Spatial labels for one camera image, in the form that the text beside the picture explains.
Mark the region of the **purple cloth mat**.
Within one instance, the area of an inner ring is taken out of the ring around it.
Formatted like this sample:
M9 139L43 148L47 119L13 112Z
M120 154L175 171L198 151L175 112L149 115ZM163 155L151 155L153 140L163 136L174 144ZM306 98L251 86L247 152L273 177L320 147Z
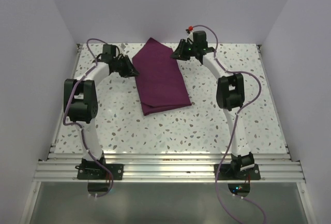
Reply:
M139 75L136 85L143 115L191 106L192 103L173 50L150 38L132 58Z

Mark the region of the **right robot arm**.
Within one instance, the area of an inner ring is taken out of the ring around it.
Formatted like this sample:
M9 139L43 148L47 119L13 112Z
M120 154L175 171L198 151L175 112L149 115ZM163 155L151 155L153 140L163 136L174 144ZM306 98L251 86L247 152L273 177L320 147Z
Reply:
M205 31L186 29L188 37L181 39L171 58L188 61L197 59L217 79L216 102L226 116L229 132L231 162L226 176L243 178L255 166L254 157L248 144L243 122L239 119L239 111L244 106L244 77L240 72L229 72L216 59L216 49L210 47Z

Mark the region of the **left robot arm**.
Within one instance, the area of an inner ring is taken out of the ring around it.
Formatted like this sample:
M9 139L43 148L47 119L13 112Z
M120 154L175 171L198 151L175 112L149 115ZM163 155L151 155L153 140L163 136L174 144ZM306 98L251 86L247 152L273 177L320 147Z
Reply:
M118 46L105 43L86 72L64 82L63 125L77 127L84 148L79 169L90 166L90 174L97 179L105 177L108 171L95 124L99 108L97 86L112 73L118 73L122 78L139 75Z

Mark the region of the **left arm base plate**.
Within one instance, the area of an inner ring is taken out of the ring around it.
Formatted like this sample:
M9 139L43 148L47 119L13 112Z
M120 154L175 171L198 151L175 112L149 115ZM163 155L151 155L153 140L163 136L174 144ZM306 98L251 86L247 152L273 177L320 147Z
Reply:
M106 164L105 167L112 173L113 180L118 181L123 179L123 164ZM98 165L93 165L90 167L83 167L82 165L77 165L75 166L75 168L78 171L77 179L79 180L106 180L110 178L108 172Z

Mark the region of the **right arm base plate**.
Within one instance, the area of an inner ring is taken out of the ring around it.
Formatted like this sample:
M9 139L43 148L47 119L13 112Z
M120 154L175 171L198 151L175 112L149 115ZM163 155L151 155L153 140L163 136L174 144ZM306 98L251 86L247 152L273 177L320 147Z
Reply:
M235 172L230 164L222 164L219 173L217 176L217 180L260 180L260 169L257 164L254 165L253 168Z

